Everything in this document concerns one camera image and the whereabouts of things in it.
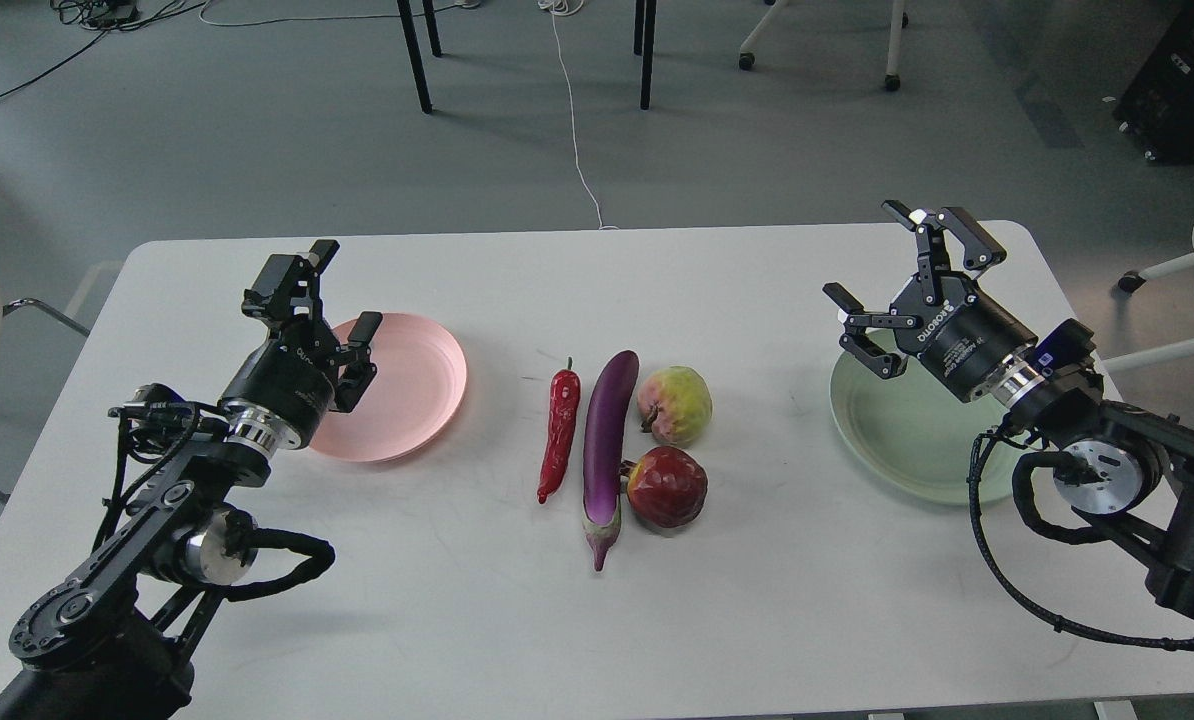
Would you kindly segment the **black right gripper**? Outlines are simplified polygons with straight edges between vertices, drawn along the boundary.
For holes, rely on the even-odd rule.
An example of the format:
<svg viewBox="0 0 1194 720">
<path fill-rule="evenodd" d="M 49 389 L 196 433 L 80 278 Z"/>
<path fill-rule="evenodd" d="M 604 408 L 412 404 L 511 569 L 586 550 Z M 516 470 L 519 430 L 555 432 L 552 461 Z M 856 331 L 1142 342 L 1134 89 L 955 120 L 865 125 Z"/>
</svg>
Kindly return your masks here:
<svg viewBox="0 0 1194 720">
<path fill-rule="evenodd" d="M 1007 250 L 964 208 L 927 211 L 884 201 L 882 209 L 913 234 L 917 272 L 886 313 L 866 310 L 845 287 L 826 283 L 824 293 L 845 313 L 839 345 L 884 381 L 898 379 L 917 357 L 953 396 L 971 402 L 1007 356 L 1039 341 L 975 282 L 1005 261 Z M 946 250 L 949 236 L 962 246 L 961 272 Z"/>
</svg>

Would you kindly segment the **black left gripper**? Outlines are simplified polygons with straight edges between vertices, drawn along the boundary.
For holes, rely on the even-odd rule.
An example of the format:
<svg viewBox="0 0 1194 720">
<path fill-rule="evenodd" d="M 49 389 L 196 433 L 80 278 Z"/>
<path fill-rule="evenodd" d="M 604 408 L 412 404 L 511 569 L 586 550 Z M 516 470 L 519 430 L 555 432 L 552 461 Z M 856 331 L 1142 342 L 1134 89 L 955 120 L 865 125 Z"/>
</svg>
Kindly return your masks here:
<svg viewBox="0 0 1194 720">
<path fill-rule="evenodd" d="M 228 416 L 259 410 L 283 424 L 287 447 L 308 447 L 327 413 L 351 413 L 374 379 L 373 338 L 382 313 L 361 313 L 338 341 L 324 320 L 321 278 L 337 240 L 316 240 L 300 254 L 273 254 L 242 293 L 242 315 L 267 327 L 219 396 Z"/>
</svg>

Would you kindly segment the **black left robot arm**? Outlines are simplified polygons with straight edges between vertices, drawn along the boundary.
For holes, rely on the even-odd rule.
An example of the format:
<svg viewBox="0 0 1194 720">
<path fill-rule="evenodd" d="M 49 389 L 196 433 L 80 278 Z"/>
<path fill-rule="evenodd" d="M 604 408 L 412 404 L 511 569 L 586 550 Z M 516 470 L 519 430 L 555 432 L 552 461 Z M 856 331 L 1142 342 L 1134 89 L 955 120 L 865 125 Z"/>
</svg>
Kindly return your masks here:
<svg viewBox="0 0 1194 720">
<path fill-rule="evenodd" d="M 259 488 L 273 454 L 308 447 L 376 379 L 364 310 L 346 340 L 324 319 L 321 279 L 338 251 L 318 240 L 276 254 L 242 296 L 267 330 L 216 404 L 162 384 L 111 410 L 113 488 L 91 555 L 16 621 L 21 671 L 0 719 L 168 719 L 190 703 L 191 657 L 227 602 L 282 593 L 336 562 L 326 539 L 263 528 L 228 492 Z"/>
</svg>

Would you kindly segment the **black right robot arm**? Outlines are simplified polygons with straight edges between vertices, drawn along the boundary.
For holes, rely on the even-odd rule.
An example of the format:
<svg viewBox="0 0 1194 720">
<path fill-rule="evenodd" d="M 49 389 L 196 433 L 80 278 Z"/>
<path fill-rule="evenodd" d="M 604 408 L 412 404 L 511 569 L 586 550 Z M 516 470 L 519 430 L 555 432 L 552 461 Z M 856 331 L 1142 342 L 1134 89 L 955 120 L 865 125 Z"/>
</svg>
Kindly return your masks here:
<svg viewBox="0 0 1194 720">
<path fill-rule="evenodd" d="M 1069 546 L 1112 542 L 1145 566 L 1156 605 L 1194 620 L 1194 430 L 1104 396 L 1087 325 L 1069 319 L 1039 338 L 981 290 L 978 277 L 1007 251 L 964 208 L 884 209 L 913 234 L 916 269 L 888 310 L 872 313 L 839 283 L 824 293 L 843 310 L 841 347 L 891 381 L 916 359 L 968 404 L 1004 407 L 970 451 L 970 523 L 981 559 L 1023 610 L 1087 641 L 1194 652 L 1194 638 L 1124 635 L 1045 609 L 1010 583 L 981 527 L 981 473 L 995 447 L 1021 448 L 1013 468 L 1018 518 Z"/>
</svg>

